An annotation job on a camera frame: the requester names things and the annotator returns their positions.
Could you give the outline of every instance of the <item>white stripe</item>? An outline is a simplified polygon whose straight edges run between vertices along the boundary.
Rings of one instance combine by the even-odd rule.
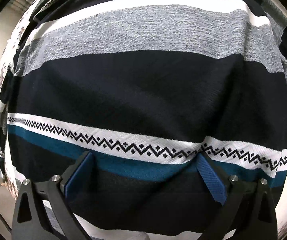
[[[46,207],[52,209],[49,201],[43,200],[43,203]],[[99,239],[105,239],[105,240],[127,240],[130,238],[137,239],[137,237],[141,234],[141,232],[120,230],[120,229],[113,229],[113,230],[100,229],[90,224],[88,221],[84,220],[82,217],[76,214],[74,215],[88,235],[99,238]],[[228,232],[223,238],[223,240],[226,240],[232,237],[235,231],[236,229]],[[195,233],[195,232],[190,232],[190,231],[182,232],[176,236],[165,236],[165,235],[152,234],[152,233],[146,233],[146,234],[149,236],[150,240],[192,240],[192,239],[198,239],[202,235],[202,233]]]
[[[5,104],[0,100],[0,113],[2,113],[5,109]]]
[[[284,161],[287,160],[287,149],[282,150],[281,159]],[[285,165],[279,165],[277,171],[287,171],[287,162]]]
[[[70,25],[82,19],[105,13],[113,10],[122,10],[147,5],[186,5],[210,12],[231,13],[236,10],[243,10],[248,13],[250,23],[256,27],[270,25],[266,16],[255,16],[242,0],[113,0],[93,5],[81,9],[77,12],[66,15],[58,20],[53,20],[40,25],[29,35],[26,44],[29,45],[32,40],[41,38],[46,33]]]
[[[13,172],[15,174],[15,179],[19,180],[21,183],[26,179],[26,177],[22,173],[17,171],[17,168],[15,166],[13,166]]]
[[[30,114],[8,113],[8,118],[10,125],[16,125],[56,140],[126,159],[161,164],[182,164],[190,161],[198,151],[203,150],[215,161],[237,164],[248,170],[261,168],[272,178],[275,177],[277,170],[287,170],[287,149],[282,152],[275,151],[253,143],[221,141],[210,136],[206,136],[201,143],[170,140],[87,127]],[[153,150],[140,153],[140,151],[151,148]],[[261,164],[258,157],[261,160],[271,160],[273,170],[271,170],[270,165],[267,167],[266,163]]]

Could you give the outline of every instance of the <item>black bracket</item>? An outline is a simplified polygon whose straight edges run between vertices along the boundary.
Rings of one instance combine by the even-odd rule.
[[[60,182],[59,175],[46,182],[24,180],[14,209],[13,240],[91,240],[66,204]],[[42,200],[49,200],[65,236],[52,228]]]
[[[244,195],[247,184],[252,182],[231,181],[232,188],[227,201],[199,240],[222,240],[228,232]],[[277,219],[274,201],[267,181],[257,183],[253,204],[249,205],[244,223],[229,240],[277,240]]]

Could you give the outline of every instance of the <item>fair isle pattern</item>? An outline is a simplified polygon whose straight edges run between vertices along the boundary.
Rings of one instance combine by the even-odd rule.
[[[261,168],[272,178],[277,171],[287,170],[287,149],[280,152],[246,142],[220,141],[210,136],[206,136],[202,143],[192,143],[85,127],[29,114],[8,114],[8,124],[127,159],[181,164],[205,151],[215,161],[234,163],[251,170]]]

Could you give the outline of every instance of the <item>silver bolt head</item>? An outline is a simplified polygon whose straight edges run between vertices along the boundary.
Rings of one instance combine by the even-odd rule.
[[[29,183],[30,183],[30,179],[25,179],[25,180],[22,182],[23,185],[28,185]]]
[[[267,184],[267,180],[266,179],[260,179],[260,182],[262,185],[266,185]]]
[[[58,181],[59,179],[60,179],[60,175],[54,175],[51,178],[51,180],[54,181],[54,182]]]
[[[231,176],[230,176],[230,180],[236,182],[236,181],[239,180],[239,178],[238,178],[237,175],[231,175]]]

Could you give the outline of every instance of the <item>striped sweater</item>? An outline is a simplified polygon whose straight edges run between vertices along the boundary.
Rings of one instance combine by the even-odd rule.
[[[0,93],[0,156],[6,108],[18,174],[48,180],[92,151],[93,179],[70,203],[90,236],[198,237],[220,208],[201,151],[267,179],[277,204],[287,19],[270,0],[50,0],[34,21]]]

